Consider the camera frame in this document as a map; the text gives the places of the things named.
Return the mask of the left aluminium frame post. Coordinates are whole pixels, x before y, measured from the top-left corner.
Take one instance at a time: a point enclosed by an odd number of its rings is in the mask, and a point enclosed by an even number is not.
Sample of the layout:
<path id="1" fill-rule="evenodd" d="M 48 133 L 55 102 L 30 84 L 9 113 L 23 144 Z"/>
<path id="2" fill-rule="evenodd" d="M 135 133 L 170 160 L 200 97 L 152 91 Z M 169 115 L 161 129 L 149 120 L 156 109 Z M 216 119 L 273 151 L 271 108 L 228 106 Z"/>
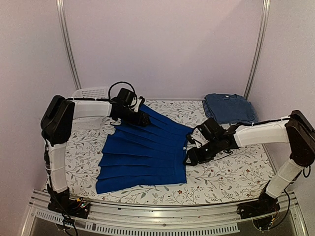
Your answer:
<path id="1" fill-rule="evenodd" d="M 80 79 L 78 76 L 78 71 L 76 68 L 73 50 L 72 50 L 72 46 L 71 46 L 71 42 L 70 42 L 63 0 L 56 0 L 56 7 L 57 7 L 57 14 L 58 14 L 58 18 L 59 18 L 59 24 L 60 24 L 60 28 L 61 28 L 66 58 L 68 60 L 68 64 L 69 64 L 69 68 L 70 68 L 70 72 L 72 75 L 74 86 L 78 90 L 78 89 L 81 89 L 82 86 L 81 86 L 81 82 L 80 82 Z"/>

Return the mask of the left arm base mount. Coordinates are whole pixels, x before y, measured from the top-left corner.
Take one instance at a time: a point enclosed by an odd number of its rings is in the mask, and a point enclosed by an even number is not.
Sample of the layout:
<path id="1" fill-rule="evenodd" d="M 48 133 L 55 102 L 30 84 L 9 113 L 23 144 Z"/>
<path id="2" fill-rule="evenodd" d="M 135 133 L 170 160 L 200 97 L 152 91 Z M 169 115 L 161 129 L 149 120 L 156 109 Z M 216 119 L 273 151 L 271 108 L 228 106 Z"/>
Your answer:
<path id="1" fill-rule="evenodd" d="M 48 204 L 48 209 L 66 216 L 87 219 L 90 213 L 91 203 L 83 198 L 77 200 L 65 198 L 53 198 Z"/>

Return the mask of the dark teal t-shirt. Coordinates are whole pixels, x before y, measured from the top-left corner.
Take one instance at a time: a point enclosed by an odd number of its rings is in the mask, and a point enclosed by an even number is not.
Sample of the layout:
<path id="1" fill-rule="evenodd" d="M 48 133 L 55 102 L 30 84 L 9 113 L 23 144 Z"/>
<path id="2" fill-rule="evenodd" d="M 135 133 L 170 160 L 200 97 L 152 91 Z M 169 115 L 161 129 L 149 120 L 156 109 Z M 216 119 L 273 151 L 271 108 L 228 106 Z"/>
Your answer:
<path id="1" fill-rule="evenodd" d="M 204 97 L 202 104 L 206 117 L 219 124 L 258 122 L 252 104 L 237 94 L 211 93 Z"/>

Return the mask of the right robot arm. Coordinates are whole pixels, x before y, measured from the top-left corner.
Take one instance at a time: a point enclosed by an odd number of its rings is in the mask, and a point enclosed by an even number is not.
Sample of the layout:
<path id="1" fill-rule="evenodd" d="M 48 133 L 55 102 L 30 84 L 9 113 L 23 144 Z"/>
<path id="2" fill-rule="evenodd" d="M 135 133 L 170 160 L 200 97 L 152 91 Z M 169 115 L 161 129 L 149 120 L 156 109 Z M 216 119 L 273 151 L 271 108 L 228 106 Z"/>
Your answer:
<path id="1" fill-rule="evenodd" d="M 278 210 L 279 195 L 315 161 L 315 130 L 299 110 L 294 110 L 280 119 L 252 124 L 237 123 L 228 129 L 222 128 L 213 118 L 209 118 L 196 129 L 207 143 L 187 151 L 184 159 L 186 166 L 209 162 L 219 152 L 245 146 L 271 143 L 290 145 L 289 160 L 265 185 L 256 201 L 238 206 L 240 212 L 255 210 L 258 214 L 265 214 L 269 210 Z"/>

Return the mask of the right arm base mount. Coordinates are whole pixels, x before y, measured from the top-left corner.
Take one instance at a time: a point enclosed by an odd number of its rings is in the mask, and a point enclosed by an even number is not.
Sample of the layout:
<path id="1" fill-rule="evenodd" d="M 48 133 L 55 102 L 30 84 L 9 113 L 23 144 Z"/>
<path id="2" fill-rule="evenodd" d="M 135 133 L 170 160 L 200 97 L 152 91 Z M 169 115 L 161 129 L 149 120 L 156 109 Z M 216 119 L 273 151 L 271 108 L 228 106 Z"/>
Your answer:
<path id="1" fill-rule="evenodd" d="M 241 219 L 247 219 L 273 213 L 279 210 L 280 205 L 278 199 L 273 199 L 268 196 L 267 198 L 238 204 L 236 212 L 240 215 Z"/>

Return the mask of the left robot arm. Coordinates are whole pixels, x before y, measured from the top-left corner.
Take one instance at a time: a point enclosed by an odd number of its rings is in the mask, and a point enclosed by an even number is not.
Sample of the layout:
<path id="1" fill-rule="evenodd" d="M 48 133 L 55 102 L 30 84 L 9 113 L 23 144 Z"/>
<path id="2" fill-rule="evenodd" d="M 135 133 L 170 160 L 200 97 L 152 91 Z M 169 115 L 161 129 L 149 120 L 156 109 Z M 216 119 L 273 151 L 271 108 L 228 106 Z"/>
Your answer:
<path id="1" fill-rule="evenodd" d="M 45 141 L 45 169 L 49 179 L 49 210 L 59 213 L 87 211 L 85 207 L 75 207 L 74 201 L 70 200 L 65 176 L 65 150 L 73 121 L 80 118 L 110 117 L 145 127 L 150 124 L 150 119 L 147 113 L 139 110 L 144 102 L 145 98 L 138 97 L 135 90 L 126 88 L 120 89 L 113 98 L 65 98 L 61 95 L 52 98 L 40 123 L 41 136 Z"/>

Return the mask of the right aluminium frame post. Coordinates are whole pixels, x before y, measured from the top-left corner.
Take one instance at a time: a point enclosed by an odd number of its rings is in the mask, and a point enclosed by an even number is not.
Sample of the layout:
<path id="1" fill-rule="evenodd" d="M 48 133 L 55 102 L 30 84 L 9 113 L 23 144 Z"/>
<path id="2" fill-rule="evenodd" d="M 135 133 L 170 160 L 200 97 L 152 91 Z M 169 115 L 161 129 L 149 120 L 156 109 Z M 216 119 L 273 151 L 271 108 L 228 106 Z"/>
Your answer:
<path id="1" fill-rule="evenodd" d="M 266 34 L 266 29 L 268 25 L 268 18 L 269 18 L 269 12 L 270 12 L 270 0 L 264 0 L 262 2 L 262 12 L 261 12 L 261 18 L 260 18 L 260 25 L 259 25 L 259 31 L 258 31 L 258 37 L 256 41 L 256 47 L 254 51 L 254 56 L 250 68 L 249 78 L 246 84 L 245 92 L 244 92 L 244 98 L 246 100 L 249 99 L 250 93 L 254 84 L 255 75 L 257 72 L 261 51 L 264 43 L 264 38 Z"/>

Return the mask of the bright blue garment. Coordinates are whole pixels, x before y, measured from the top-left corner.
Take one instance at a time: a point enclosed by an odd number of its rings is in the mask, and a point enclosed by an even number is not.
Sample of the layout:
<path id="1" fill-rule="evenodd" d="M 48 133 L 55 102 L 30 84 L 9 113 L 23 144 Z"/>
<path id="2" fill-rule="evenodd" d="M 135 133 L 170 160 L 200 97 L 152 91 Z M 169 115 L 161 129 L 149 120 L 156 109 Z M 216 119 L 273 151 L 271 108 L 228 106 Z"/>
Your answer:
<path id="1" fill-rule="evenodd" d="M 108 135 L 95 185 L 98 194 L 137 185 L 186 183 L 186 135 L 192 128 L 173 121 L 150 107 L 150 124 L 141 127 L 122 122 Z"/>

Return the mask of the white plastic laundry basket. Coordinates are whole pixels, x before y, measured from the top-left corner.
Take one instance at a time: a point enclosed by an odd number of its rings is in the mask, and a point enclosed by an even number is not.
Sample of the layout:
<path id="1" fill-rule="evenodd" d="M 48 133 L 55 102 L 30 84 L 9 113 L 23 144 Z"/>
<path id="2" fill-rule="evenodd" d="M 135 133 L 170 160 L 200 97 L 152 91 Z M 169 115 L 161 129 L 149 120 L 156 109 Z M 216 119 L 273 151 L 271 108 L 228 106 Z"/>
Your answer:
<path id="1" fill-rule="evenodd" d="M 74 98 L 108 98 L 109 87 L 93 87 L 76 90 Z M 101 117 L 79 118 L 76 122 L 101 122 Z"/>

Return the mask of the folded blue checkered shirt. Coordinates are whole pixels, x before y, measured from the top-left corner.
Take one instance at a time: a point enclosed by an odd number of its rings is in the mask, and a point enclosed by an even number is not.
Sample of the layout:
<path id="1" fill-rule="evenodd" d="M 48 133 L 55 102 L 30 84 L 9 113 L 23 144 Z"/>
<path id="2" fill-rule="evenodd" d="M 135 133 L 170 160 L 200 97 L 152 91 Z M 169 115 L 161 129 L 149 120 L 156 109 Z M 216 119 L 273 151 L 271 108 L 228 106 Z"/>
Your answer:
<path id="1" fill-rule="evenodd" d="M 203 100 L 202 104 L 206 117 L 213 118 L 219 124 L 258 122 L 252 104 L 246 100 L 217 101 L 210 104 Z"/>

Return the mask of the aluminium frame post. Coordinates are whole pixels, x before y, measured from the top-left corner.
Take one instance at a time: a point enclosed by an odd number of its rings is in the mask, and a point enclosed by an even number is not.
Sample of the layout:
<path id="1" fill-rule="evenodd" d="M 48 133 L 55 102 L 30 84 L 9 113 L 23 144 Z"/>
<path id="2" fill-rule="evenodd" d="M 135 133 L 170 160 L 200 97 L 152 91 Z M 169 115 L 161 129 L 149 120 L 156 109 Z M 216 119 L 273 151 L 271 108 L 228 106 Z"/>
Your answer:
<path id="1" fill-rule="evenodd" d="M 268 18 L 269 18 L 269 12 L 270 12 L 270 0 L 264 0 L 262 2 L 262 12 L 261 12 L 261 18 L 260 18 L 260 25 L 259 25 L 259 31 L 258 31 L 258 37 L 256 41 L 256 47 L 254 51 L 254 56 L 250 68 L 249 78 L 246 84 L 245 92 L 244 92 L 244 98 L 246 100 L 249 99 L 250 93 L 254 84 L 255 75 L 257 72 L 261 51 L 264 43 L 264 38 L 266 34 L 266 29 L 268 25 Z"/>
<path id="2" fill-rule="evenodd" d="M 57 14 L 58 14 L 58 18 L 59 18 L 59 24 L 60 24 L 60 28 L 61 28 L 66 58 L 68 60 L 68 64 L 69 64 L 69 68 L 70 68 L 70 72 L 72 75 L 74 86 L 78 90 L 78 89 L 81 89 L 82 86 L 81 86 L 81 82 L 80 82 L 80 79 L 78 76 L 78 71 L 76 68 L 73 50 L 72 50 L 72 46 L 71 46 L 71 42 L 70 42 L 63 0 L 56 0 L 56 7 L 57 7 Z"/>

